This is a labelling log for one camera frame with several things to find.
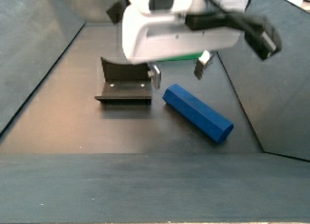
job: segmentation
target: black cable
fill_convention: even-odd
[[[227,20],[241,27],[241,29],[250,35],[255,42],[261,42],[261,38],[258,37],[251,26],[242,19],[237,18],[231,13],[229,13],[229,11],[222,8],[222,6],[214,0],[205,0],[205,2],[211,2],[215,8],[218,8],[218,10],[226,15]]]

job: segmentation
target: black bracket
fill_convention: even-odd
[[[151,78],[146,63],[114,63],[100,58],[104,73],[104,86],[100,102],[107,101],[151,101]]]

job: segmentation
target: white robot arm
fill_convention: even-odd
[[[119,2],[107,13],[114,23],[122,20],[120,17],[123,18],[123,52],[130,64],[111,63],[102,58],[106,82],[115,84],[116,79],[139,81],[151,78],[158,89],[161,70],[154,62],[203,52],[195,69],[195,75],[201,78],[211,58],[210,52],[231,47],[241,33],[245,33],[245,39],[261,59],[271,57],[281,50],[278,31],[266,18],[245,14],[250,1],[123,0]],[[128,67],[142,73],[134,73],[134,70],[128,73]],[[98,99],[104,100],[110,97],[119,99],[122,97],[119,93],[118,95],[103,93],[104,95]]]
[[[226,10],[245,12],[250,0],[214,0]],[[123,52],[134,64],[227,48],[241,30],[221,26],[193,31],[187,15],[214,10],[205,0],[130,0],[123,14]]]

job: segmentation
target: blue rectangular block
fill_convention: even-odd
[[[218,144],[226,140],[234,129],[233,122],[178,84],[166,90],[162,98]]]

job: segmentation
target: gray wall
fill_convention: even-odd
[[[0,0],[0,132],[83,25],[60,0]]]
[[[310,160],[310,14],[285,0],[249,12],[269,17],[282,52],[262,62],[241,39],[221,58],[265,151]]]
[[[107,9],[118,0],[64,0],[87,23],[107,23]]]

